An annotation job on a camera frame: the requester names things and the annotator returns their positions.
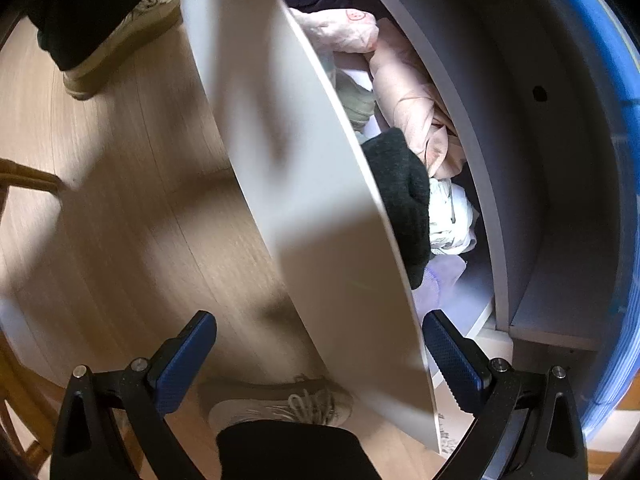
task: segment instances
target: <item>sneaker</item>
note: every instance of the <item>sneaker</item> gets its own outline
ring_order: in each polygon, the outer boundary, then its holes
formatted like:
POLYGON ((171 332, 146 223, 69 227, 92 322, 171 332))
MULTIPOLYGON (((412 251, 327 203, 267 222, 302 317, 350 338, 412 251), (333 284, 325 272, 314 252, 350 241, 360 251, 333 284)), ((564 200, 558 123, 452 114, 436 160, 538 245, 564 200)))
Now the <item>sneaker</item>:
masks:
POLYGON ((180 17, 180 0, 142 0, 87 59, 63 72, 66 93, 81 101, 93 97, 130 54, 168 31, 180 17))
POLYGON ((200 387, 200 400, 215 433, 252 420, 341 426, 353 405, 350 394, 326 379, 273 386, 215 380, 200 387))

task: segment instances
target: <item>clothing pile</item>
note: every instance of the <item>clothing pile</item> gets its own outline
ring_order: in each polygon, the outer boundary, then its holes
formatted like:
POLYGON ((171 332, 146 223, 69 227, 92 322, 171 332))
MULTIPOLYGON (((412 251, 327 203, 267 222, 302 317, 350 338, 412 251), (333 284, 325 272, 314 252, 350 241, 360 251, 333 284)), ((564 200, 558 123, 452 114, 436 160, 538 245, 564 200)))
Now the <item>clothing pile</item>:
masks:
POLYGON ((313 46, 361 144, 414 289, 438 308, 476 246, 479 214, 451 181, 465 152, 409 40, 352 0, 284 0, 313 46))

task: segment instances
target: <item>metal screw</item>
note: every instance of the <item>metal screw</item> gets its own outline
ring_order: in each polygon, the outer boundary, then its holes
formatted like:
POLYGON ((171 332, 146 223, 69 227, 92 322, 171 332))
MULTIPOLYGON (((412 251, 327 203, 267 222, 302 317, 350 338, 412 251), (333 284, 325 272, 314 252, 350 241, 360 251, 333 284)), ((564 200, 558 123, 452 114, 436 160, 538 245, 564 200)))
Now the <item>metal screw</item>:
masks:
POLYGON ((139 357, 137 359, 133 359, 133 362, 131 363, 131 369, 134 372, 142 372, 143 370, 146 370, 146 366, 149 364, 149 362, 143 358, 143 357, 139 357))
POLYGON ((506 372, 509 369, 509 363, 501 357, 491 359, 491 366, 496 372, 506 372))
POLYGON ((564 368, 562 368, 561 366, 554 366, 553 368, 551 368, 551 373, 554 375, 555 378, 558 378, 558 379, 564 379, 566 377, 566 372, 564 371, 564 368))
POLYGON ((82 377, 85 373, 86 373, 86 366, 84 365, 79 365, 74 368, 74 377, 77 379, 82 377))

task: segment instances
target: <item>pant leg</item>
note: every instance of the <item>pant leg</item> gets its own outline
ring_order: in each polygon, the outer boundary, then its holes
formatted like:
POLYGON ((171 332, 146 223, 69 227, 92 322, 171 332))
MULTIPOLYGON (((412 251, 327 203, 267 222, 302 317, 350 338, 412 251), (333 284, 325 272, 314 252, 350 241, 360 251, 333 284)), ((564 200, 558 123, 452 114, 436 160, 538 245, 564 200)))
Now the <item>pant leg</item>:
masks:
POLYGON ((60 70, 80 64, 140 0, 34 0, 28 16, 38 44, 60 70))
POLYGON ((341 428, 257 420, 216 441, 222 480, 381 480, 357 437, 341 428))

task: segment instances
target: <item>screw hole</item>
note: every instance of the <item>screw hole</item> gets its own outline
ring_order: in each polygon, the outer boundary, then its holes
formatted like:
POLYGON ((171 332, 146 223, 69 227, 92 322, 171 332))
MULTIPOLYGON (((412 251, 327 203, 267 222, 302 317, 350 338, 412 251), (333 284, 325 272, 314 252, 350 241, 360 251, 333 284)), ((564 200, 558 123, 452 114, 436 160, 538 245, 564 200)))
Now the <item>screw hole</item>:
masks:
POLYGON ((540 85, 534 86, 532 93, 533 93, 533 98, 539 103, 543 103, 548 99, 546 95, 546 90, 540 85))

